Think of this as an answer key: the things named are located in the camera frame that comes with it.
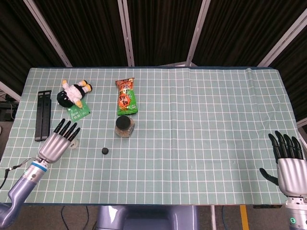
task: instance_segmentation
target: black lid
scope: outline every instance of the black lid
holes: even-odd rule
[[[120,130],[127,130],[131,124],[130,118],[127,116],[120,116],[116,120],[116,126]]]
[[[102,154],[108,154],[108,152],[109,152],[109,149],[108,148],[102,148]]]

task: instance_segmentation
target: green snack package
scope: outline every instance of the green snack package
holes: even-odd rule
[[[75,104],[72,107],[67,108],[67,111],[70,114],[73,122],[76,122],[91,113],[85,101],[81,100],[81,102],[82,102],[82,108],[79,108]]]
[[[138,112],[133,91],[133,79],[117,80],[115,83],[119,89],[117,115],[128,115]]]

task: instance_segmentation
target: green card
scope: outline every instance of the green card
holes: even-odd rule
[[[72,107],[67,108],[67,111],[70,114],[73,122],[76,122],[91,113],[85,101],[81,100],[81,102],[82,102],[82,108],[79,108],[75,104]]]

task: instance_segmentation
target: black curtain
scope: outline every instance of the black curtain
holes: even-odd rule
[[[0,81],[22,94],[31,67],[63,62],[22,0],[0,1]]]
[[[127,66],[116,0],[35,0],[74,67]]]
[[[307,27],[270,64],[279,70],[297,121],[307,117]]]
[[[192,62],[257,66],[306,7],[301,0],[211,0]]]
[[[201,0],[128,0],[134,63],[159,66],[187,60]]]

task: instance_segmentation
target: small black ball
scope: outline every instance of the small black ball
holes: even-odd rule
[[[107,155],[109,153],[109,149],[108,148],[102,148],[102,154]]]

